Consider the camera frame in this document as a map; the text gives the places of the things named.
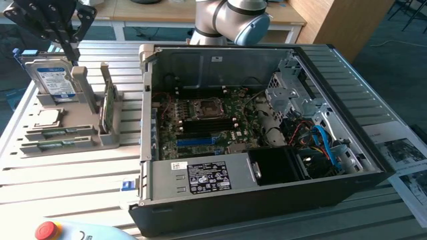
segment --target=green circuit board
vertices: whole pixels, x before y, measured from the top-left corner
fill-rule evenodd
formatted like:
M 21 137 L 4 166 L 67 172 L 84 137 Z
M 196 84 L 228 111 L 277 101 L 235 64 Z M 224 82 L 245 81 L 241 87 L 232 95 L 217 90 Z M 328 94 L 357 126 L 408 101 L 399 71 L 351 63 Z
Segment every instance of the green circuit board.
M 224 118 L 236 118 L 239 126 L 232 130 L 224 130 L 220 132 L 212 132 L 211 136 L 215 138 L 215 144 L 200 146 L 177 147 L 176 135 L 180 134 L 177 126 L 177 110 L 175 106 L 180 103 L 175 96 L 171 95 L 171 103 L 168 97 L 164 97 L 160 101 L 160 117 L 159 117 L 159 159 L 173 160 L 191 157 L 203 157 L 209 155 L 229 154 L 229 145 L 245 143 L 247 148 L 259 147 L 257 138 L 253 135 L 251 129 L 259 129 L 257 118 L 248 114 L 247 121 L 244 118 L 243 107 L 245 102 L 251 99 L 251 95 L 243 94 L 243 89 L 231 89 L 231 93 L 220 99 Z M 255 108 L 255 104 L 249 102 L 247 108 L 251 110 Z

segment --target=metal sheet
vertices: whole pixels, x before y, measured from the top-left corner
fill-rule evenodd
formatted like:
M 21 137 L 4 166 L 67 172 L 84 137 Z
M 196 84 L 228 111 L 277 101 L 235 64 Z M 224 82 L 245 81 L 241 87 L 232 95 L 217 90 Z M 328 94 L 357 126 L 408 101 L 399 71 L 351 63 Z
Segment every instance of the metal sheet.
M 139 71 L 137 51 L 143 42 L 84 41 L 80 65 L 96 69 L 109 62 L 111 70 Z M 393 112 L 372 92 L 363 79 L 325 45 L 304 45 L 308 56 L 323 72 L 332 88 L 340 90 L 344 104 L 363 125 L 388 122 Z M 91 76 L 92 87 L 103 90 L 100 76 Z M 105 151 L 67 154 L 61 157 L 15 159 L 9 154 L 23 134 L 25 116 L 35 112 L 35 85 L 24 98 L 0 139 L 0 213 L 15 215 L 27 210 L 40 216 L 115 226 L 144 239 L 125 210 L 120 209 L 125 194 L 120 181 L 140 171 L 139 129 L 143 79 L 136 75 L 113 75 L 112 81 L 124 92 L 121 146 Z M 356 93 L 348 86 L 357 86 Z M 357 192 L 335 207 L 297 212 L 245 223 L 200 229 L 171 238 L 188 239 L 396 239 L 424 238 L 422 229 L 399 195 L 387 182 Z

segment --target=chair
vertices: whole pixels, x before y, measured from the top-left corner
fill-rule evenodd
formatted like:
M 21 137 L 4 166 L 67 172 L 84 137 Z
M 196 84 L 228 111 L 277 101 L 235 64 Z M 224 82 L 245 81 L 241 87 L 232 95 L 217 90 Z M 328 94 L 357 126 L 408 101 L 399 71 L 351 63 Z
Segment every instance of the chair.
M 407 21 L 407 23 L 405 23 L 401 31 L 405 30 L 405 28 L 408 27 L 408 25 L 411 24 L 411 22 L 412 22 L 413 19 L 427 20 L 426 18 L 416 18 L 416 15 L 420 13 L 423 7 L 424 7 L 426 4 L 427 4 L 427 0 L 415 0 L 415 1 L 418 1 L 418 2 L 420 3 L 420 6 L 419 6 L 419 8 L 416 9 L 415 13 L 411 15 L 411 17 L 409 17 L 409 19 L 408 19 L 408 21 Z M 389 16 L 388 20 L 392 19 L 392 17 L 396 15 L 396 13 L 397 13 L 399 11 L 403 11 L 403 13 L 404 13 L 405 15 L 408 15 L 407 12 L 408 12 L 408 9 L 409 9 L 409 6 L 411 6 L 412 2 L 413 2 L 413 0 L 404 0 L 404 1 L 396 0 L 396 1 L 393 2 L 393 4 L 392 4 L 389 10 L 388 10 L 388 13 L 391 12 L 391 10 L 392 10 L 392 8 L 393 8 L 393 6 L 395 6 L 396 3 L 400 4 L 400 7 L 399 7 L 399 9 L 393 12 L 393 14 Z

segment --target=blue hard drive label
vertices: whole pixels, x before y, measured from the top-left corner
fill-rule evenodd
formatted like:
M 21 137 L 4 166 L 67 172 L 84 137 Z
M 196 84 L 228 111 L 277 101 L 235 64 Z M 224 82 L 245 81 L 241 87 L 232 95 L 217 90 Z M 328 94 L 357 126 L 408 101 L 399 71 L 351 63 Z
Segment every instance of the blue hard drive label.
M 224 161 L 187 165 L 189 192 L 204 194 L 232 189 Z
M 76 91 L 67 79 L 67 71 L 63 67 L 37 68 L 37 73 L 48 93 L 60 101 L 72 101 Z

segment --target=motherboard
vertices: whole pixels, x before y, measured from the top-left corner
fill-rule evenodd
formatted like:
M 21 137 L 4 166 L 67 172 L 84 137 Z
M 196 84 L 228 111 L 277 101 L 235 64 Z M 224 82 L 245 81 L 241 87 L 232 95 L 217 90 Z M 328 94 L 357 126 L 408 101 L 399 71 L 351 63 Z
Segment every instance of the motherboard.
M 155 92 L 159 160 L 241 153 L 260 146 L 260 125 L 247 88 Z

